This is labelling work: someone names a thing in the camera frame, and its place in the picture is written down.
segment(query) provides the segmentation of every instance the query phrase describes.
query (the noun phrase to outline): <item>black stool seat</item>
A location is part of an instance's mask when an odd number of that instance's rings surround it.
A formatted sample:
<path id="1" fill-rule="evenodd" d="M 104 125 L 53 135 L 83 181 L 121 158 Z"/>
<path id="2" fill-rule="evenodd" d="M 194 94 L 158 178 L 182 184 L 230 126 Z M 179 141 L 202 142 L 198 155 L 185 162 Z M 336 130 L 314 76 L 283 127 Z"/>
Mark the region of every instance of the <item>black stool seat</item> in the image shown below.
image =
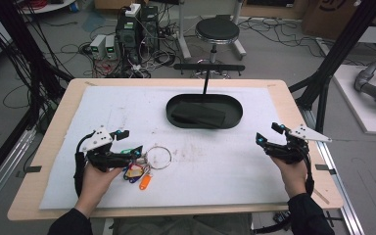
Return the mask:
<path id="1" fill-rule="evenodd" d="M 197 23 L 197 36 L 216 44 L 229 44 L 237 40 L 240 28 L 232 21 L 222 18 L 205 19 Z"/>

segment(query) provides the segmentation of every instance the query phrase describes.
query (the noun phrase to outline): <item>metal stool leg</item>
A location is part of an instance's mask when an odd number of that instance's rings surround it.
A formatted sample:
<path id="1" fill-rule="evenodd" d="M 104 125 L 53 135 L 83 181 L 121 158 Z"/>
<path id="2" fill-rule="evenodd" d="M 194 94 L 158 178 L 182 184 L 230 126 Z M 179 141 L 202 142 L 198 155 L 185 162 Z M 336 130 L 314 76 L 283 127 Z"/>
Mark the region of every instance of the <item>metal stool leg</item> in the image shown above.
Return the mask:
<path id="1" fill-rule="evenodd" d="M 221 61 L 218 61 L 215 59 L 216 58 L 216 44 L 213 44 L 212 45 L 212 49 L 211 49 L 211 53 L 210 53 L 210 59 L 209 60 L 200 60 L 198 61 L 198 64 L 206 64 L 206 63 L 209 63 L 209 64 L 219 64 L 219 65 L 222 65 L 223 62 Z M 198 77 L 198 78 L 203 78 L 202 76 L 205 76 L 205 71 L 194 71 L 194 76 Z M 230 75 L 228 74 L 228 71 L 227 72 L 223 72 L 223 71 L 218 71 L 218 70 L 211 70 L 210 71 L 210 78 L 213 78 L 213 75 L 219 75 L 219 76 L 222 76 L 222 78 L 231 78 Z"/>

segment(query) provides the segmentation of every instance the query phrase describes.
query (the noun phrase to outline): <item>metal ring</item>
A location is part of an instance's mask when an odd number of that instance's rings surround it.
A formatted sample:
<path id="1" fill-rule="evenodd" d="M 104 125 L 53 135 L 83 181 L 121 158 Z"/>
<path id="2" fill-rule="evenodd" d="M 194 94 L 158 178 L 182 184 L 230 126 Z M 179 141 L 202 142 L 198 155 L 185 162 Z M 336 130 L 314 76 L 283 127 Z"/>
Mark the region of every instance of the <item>metal ring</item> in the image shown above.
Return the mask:
<path id="1" fill-rule="evenodd" d="M 167 151 L 167 153 L 169 154 L 169 161 L 162 167 L 154 167 L 151 163 L 149 163 L 149 160 L 148 160 L 148 153 L 149 151 L 153 150 L 153 149 L 164 149 Z M 149 164 L 151 166 L 152 169 L 164 169 L 164 168 L 167 168 L 170 163 L 172 162 L 172 154 L 170 153 L 169 149 L 165 148 L 165 147 L 162 147 L 162 146 L 154 146 L 152 147 L 151 149 L 149 149 L 148 151 L 146 151 L 146 154 L 144 156 L 144 159 L 145 159 L 145 162 L 147 164 Z"/>

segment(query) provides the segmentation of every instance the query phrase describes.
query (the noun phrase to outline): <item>person's left hand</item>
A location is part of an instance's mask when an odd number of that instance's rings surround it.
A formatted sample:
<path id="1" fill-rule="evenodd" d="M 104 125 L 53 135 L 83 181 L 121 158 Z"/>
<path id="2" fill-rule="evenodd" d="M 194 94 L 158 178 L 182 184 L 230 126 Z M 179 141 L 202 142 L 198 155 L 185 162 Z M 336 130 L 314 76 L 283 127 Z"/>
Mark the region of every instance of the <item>person's left hand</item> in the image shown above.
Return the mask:
<path id="1" fill-rule="evenodd" d="M 122 168 L 114 168 L 111 171 L 103 172 L 88 163 L 84 171 L 81 194 L 75 208 L 86 217 L 90 217 L 90 214 L 102 200 L 103 195 L 108 191 L 112 181 L 121 171 Z"/>

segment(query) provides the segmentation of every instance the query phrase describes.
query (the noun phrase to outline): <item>orange object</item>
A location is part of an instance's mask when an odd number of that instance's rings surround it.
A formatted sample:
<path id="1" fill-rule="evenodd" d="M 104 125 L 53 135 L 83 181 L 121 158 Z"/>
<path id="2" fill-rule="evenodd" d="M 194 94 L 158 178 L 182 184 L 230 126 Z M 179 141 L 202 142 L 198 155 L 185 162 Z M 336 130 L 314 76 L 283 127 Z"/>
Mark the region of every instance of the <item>orange object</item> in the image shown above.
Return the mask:
<path id="1" fill-rule="evenodd" d="M 142 181 L 139 184 L 140 190 L 145 190 L 148 187 L 149 182 L 151 181 L 151 178 L 152 178 L 152 175 L 150 174 L 146 174 L 145 176 L 143 176 Z"/>

